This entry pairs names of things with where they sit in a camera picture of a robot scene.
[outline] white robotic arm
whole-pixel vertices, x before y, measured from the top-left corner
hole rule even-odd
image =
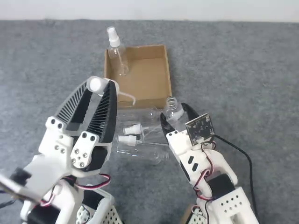
[[[0,174],[0,186],[24,201],[21,210],[24,223],[99,224],[106,212],[114,209],[110,194],[100,189],[83,191],[93,188],[82,187],[76,179],[99,174],[110,157],[118,93],[115,81],[90,77],[47,119],[40,154],[25,168],[17,168],[10,178]],[[84,127],[92,94],[101,98]],[[103,176],[108,180],[99,186],[110,182],[110,176]],[[93,217],[80,221],[78,217],[84,212],[92,213]]]
[[[182,106],[190,120],[185,130],[175,130],[163,113],[160,119],[169,147],[197,195],[189,223],[258,224],[243,189],[237,187],[236,174],[214,150],[210,116],[198,116],[189,105]]]

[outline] clear plastic tube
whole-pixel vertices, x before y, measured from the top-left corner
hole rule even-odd
[[[136,147],[118,144],[117,153],[132,161],[148,161],[152,164],[159,164],[169,158],[169,153],[161,147],[146,143],[138,144]]]

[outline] wire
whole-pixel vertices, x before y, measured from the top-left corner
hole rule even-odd
[[[40,203],[41,207],[49,207],[52,204],[52,202],[55,198],[54,188],[55,188],[55,186],[52,188],[52,192],[51,192],[51,195],[50,195],[50,198],[48,201],[42,199],[42,202]]]
[[[208,202],[209,202],[209,201],[207,201],[206,204],[205,204],[205,210],[206,210],[206,224],[210,224],[210,216],[209,216],[209,213],[207,212],[207,207],[206,207],[206,205],[207,205]]]
[[[84,205],[82,205],[82,207],[88,212],[88,219],[86,220],[86,222],[83,223],[83,224],[86,224],[90,218],[90,211]]]
[[[7,207],[7,206],[9,206],[9,205],[12,205],[13,203],[15,203],[15,199],[13,199],[13,200],[10,200],[10,201],[8,201],[8,202],[3,202],[3,203],[1,203],[0,204],[0,209],[3,209],[3,208],[5,208],[5,207]]]
[[[258,212],[257,212],[257,207],[256,207],[256,197],[254,194],[254,187],[253,187],[253,168],[252,168],[252,161],[251,158],[249,157],[249,155],[243,151],[242,149],[240,149],[238,146],[235,146],[233,143],[229,142],[228,140],[220,137],[219,135],[214,135],[216,138],[220,139],[221,141],[227,143],[228,145],[230,145],[231,147],[235,148],[236,150],[238,150],[239,152],[241,152],[243,155],[246,156],[248,162],[249,162],[249,180],[250,180],[250,192],[251,192],[251,199],[252,199],[252,203],[253,203],[253,210],[254,213],[256,215],[256,218],[259,220],[258,217]]]
[[[97,185],[93,185],[93,186],[88,186],[88,185],[81,185],[81,184],[78,184],[78,183],[74,183],[74,185],[80,189],[83,189],[83,190],[95,190],[95,189],[98,189],[98,188],[102,188],[104,186],[107,186],[110,182],[111,182],[111,176],[108,175],[108,174],[99,174],[105,178],[107,178],[106,181],[103,181],[102,183],[99,183]],[[72,180],[74,181],[72,178],[70,177],[64,177],[63,179],[68,179],[68,180]]]
[[[202,195],[199,195],[199,193],[201,193],[201,191],[197,188],[197,185],[199,184],[199,182],[205,177],[208,176],[208,174],[211,172],[211,170],[209,169],[205,169],[201,172],[200,177],[198,178],[198,180],[196,181],[195,185],[193,186],[193,190],[195,191],[195,194],[198,198],[205,200],[205,201],[209,201],[212,200],[212,197],[205,197]]]

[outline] gray carpet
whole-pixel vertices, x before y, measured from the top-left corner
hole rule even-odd
[[[111,25],[127,45],[167,45],[173,95],[210,112],[216,133],[251,156],[261,223],[298,223],[299,24],[0,21],[0,171],[27,165],[47,117],[84,79],[102,76]],[[218,150],[250,196],[244,156],[221,142]],[[127,224],[177,224],[195,202],[173,155],[150,166],[113,154],[103,172]],[[1,209],[0,223],[18,223],[20,208]]]

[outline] cardboard box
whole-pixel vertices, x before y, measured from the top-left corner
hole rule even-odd
[[[171,82],[165,45],[127,47],[129,73],[122,77],[111,68],[108,50],[105,51],[104,77],[118,82],[120,90],[136,97],[132,108],[162,109],[171,96]],[[132,100],[119,96],[118,107],[132,105]]]

